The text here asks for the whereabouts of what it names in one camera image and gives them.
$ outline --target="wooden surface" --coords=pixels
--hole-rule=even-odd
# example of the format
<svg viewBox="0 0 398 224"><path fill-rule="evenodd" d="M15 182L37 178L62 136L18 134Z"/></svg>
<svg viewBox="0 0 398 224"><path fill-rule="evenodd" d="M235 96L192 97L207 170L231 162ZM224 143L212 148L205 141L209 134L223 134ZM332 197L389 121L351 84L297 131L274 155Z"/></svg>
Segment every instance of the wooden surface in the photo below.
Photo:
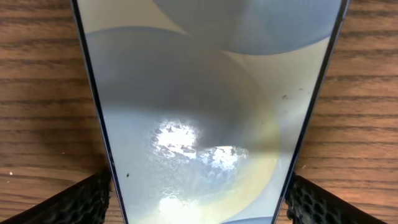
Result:
<svg viewBox="0 0 398 224"><path fill-rule="evenodd" d="M0 32L1 221L105 159L69 2L1 0ZM297 173L398 223L397 0L352 0Z"/></svg>

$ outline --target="black textured grip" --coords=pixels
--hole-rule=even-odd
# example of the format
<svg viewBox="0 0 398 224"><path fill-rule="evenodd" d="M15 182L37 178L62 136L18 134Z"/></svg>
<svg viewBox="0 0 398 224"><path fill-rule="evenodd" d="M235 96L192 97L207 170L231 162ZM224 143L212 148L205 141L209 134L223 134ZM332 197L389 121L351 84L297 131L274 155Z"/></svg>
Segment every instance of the black textured grip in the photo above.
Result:
<svg viewBox="0 0 398 224"><path fill-rule="evenodd" d="M294 224L384 223L297 175L292 178L286 204Z"/></svg>
<svg viewBox="0 0 398 224"><path fill-rule="evenodd" d="M1 224L102 224L110 180L108 170L92 175Z"/></svg>

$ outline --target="wooden table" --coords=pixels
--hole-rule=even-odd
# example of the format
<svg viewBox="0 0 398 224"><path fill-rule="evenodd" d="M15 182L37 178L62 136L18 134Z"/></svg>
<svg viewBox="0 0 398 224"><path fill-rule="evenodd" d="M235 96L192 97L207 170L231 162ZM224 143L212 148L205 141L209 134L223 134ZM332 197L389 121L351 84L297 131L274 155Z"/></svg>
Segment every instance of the wooden table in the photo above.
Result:
<svg viewBox="0 0 398 224"><path fill-rule="evenodd" d="M1 221L105 156L69 2L1 0L0 31ZM398 223L398 1L353 0L296 170Z"/></svg>

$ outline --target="brown wood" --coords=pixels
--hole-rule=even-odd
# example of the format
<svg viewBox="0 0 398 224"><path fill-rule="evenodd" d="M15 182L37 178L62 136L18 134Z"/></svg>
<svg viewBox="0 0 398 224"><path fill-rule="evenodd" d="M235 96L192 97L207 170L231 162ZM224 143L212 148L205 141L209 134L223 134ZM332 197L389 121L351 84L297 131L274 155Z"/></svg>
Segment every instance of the brown wood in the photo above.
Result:
<svg viewBox="0 0 398 224"><path fill-rule="evenodd" d="M69 1L1 0L0 31L1 221L105 156ZM296 171L398 223L398 1L352 0Z"/></svg>

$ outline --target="wood grain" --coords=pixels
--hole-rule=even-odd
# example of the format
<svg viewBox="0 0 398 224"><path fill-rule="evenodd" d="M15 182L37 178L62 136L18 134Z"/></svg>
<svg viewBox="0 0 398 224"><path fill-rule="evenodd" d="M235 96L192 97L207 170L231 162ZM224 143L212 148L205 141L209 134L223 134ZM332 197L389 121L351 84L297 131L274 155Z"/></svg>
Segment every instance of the wood grain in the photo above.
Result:
<svg viewBox="0 0 398 224"><path fill-rule="evenodd" d="M396 0L352 0L296 168L388 223L398 223L397 24ZM69 1L2 0L0 30L1 221L105 158ZM123 222L114 193L106 219Z"/></svg>

